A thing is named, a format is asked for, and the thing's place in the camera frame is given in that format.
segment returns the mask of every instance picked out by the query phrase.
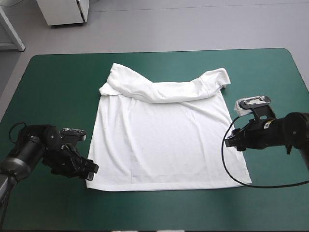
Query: green table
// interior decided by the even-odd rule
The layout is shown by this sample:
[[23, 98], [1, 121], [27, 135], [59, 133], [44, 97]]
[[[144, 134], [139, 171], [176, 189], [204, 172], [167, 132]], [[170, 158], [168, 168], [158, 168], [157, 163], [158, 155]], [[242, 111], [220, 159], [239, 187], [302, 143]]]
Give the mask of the green table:
[[[268, 95], [277, 117], [309, 112], [309, 95], [289, 51], [252, 49], [192, 52], [39, 55], [31, 59], [0, 123], [0, 154], [12, 149], [9, 128], [18, 121], [88, 131], [78, 148], [87, 156], [99, 102], [112, 63], [153, 82], [190, 81], [225, 67], [223, 90], [232, 118], [235, 100]], [[241, 118], [243, 126], [250, 117]], [[309, 179], [297, 150], [244, 152], [253, 182], [276, 185]], [[10, 198], [5, 229], [28, 230], [309, 230], [309, 185], [284, 189], [104, 192], [81, 179], [50, 174], [39, 164]]]

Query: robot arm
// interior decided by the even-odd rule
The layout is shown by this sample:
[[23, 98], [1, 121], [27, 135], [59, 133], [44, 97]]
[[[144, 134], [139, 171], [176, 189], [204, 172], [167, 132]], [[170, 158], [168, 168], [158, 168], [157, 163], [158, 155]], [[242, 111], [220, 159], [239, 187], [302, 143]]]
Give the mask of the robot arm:
[[[24, 124], [24, 128], [14, 142], [11, 132], [19, 124]], [[58, 131], [51, 125], [27, 126], [24, 122], [14, 124], [9, 138], [15, 143], [15, 147], [0, 162], [0, 206], [14, 185], [27, 178], [41, 158], [43, 164], [52, 168], [53, 174], [92, 180], [99, 166], [80, 156], [75, 147], [85, 137], [84, 130], [64, 128]]]
[[284, 145], [287, 154], [295, 147], [309, 168], [309, 114], [289, 113], [277, 119], [269, 104], [267, 96], [236, 101], [238, 115], [253, 114], [254, 119], [249, 120], [242, 129], [233, 130], [232, 135], [225, 139], [225, 145], [235, 146], [238, 151]]

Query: t-shirt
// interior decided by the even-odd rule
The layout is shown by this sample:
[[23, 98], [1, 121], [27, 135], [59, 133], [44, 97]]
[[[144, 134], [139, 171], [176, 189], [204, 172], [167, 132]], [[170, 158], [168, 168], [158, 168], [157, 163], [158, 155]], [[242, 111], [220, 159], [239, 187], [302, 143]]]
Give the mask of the t-shirt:
[[[87, 187], [106, 191], [239, 186], [225, 172], [221, 142], [231, 117], [220, 89], [225, 69], [190, 82], [153, 83], [114, 63], [100, 88], [88, 158], [99, 165]], [[242, 152], [225, 148], [231, 174], [251, 183]]]

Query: cable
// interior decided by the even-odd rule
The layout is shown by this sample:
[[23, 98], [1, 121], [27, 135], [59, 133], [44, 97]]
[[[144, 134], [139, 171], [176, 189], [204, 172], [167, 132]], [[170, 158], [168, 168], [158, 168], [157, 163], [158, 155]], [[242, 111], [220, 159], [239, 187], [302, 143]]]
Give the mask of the cable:
[[229, 128], [227, 129], [224, 137], [223, 137], [223, 140], [222, 140], [222, 144], [221, 144], [221, 158], [222, 158], [222, 164], [224, 166], [224, 169], [226, 171], [226, 173], [234, 180], [236, 181], [237, 183], [241, 184], [241, 185], [244, 185], [244, 186], [247, 186], [247, 187], [250, 187], [250, 188], [256, 188], [256, 189], [278, 189], [278, 188], [286, 188], [286, 187], [295, 187], [295, 186], [300, 186], [300, 185], [304, 185], [304, 184], [308, 184], [309, 183], [309, 180], [307, 181], [302, 181], [302, 182], [298, 182], [298, 183], [294, 183], [294, 184], [287, 184], [287, 185], [274, 185], [274, 186], [259, 186], [259, 185], [248, 185], [248, 184], [245, 184], [245, 183], [242, 183], [241, 181], [237, 180], [236, 178], [234, 178], [232, 176], [232, 174], [228, 171], [226, 165], [225, 165], [225, 160], [224, 160], [224, 152], [223, 152], [223, 149], [224, 149], [224, 140], [226, 138], [226, 135], [227, 133], [230, 131], [231, 127], [234, 125], [234, 123], [237, 121], [237, 119], [239, 119], [239, 116], [236, 117], [231, 125], [229, 126]]

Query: floor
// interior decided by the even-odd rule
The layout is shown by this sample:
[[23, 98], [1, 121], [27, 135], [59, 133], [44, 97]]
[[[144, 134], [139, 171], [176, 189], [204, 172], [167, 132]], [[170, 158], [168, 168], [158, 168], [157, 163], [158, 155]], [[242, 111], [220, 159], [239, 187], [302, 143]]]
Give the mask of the floor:
[[0, 51], [0, 119], [37, 54], [283, 47], [309, 88], [309, 0], [90, 0], [84, 26], [57, 29], [35, 0], [3, 9], [26, 50]]

